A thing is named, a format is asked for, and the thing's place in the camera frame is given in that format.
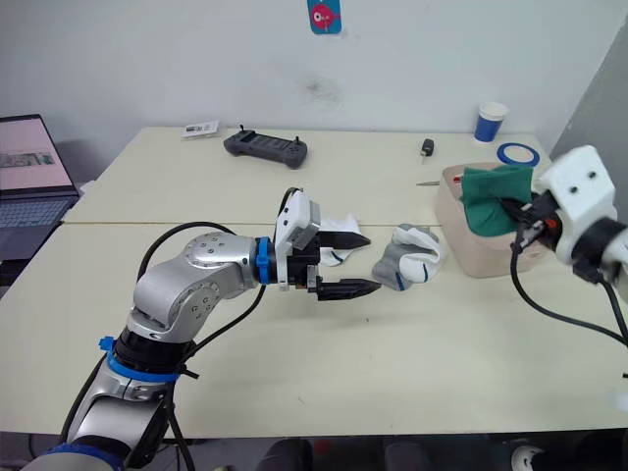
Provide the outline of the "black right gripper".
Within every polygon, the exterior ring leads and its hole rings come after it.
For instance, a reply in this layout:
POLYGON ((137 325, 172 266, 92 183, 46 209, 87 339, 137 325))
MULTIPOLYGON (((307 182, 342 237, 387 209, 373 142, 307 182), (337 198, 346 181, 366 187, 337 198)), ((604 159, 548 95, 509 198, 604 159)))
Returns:
POLYGON ((558 204, 550 192, 533 192, 530 202, 504 197, 499 203, 517 224, 515 240, 511 244, 513 251, 523 251, 536 242, 548 250, 556 250, 560 219, 556 213, 558 204))

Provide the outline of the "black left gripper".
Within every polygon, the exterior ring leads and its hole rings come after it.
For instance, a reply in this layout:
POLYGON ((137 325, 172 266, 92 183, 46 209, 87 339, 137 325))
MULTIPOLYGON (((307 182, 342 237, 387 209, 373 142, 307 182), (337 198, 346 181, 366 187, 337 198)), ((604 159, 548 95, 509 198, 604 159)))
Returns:
POLYGON ((319 276, 320 246, 335 250, 352 250, 367 246, 371 239, 354 232, 319 231, 319 243, 309 243, 303 249, 292 250, 287 258, 288 285, 316 293, 319 301, 349 300, 371 294, 380 283, 366 279, 342 279, 325 283, 319 276))

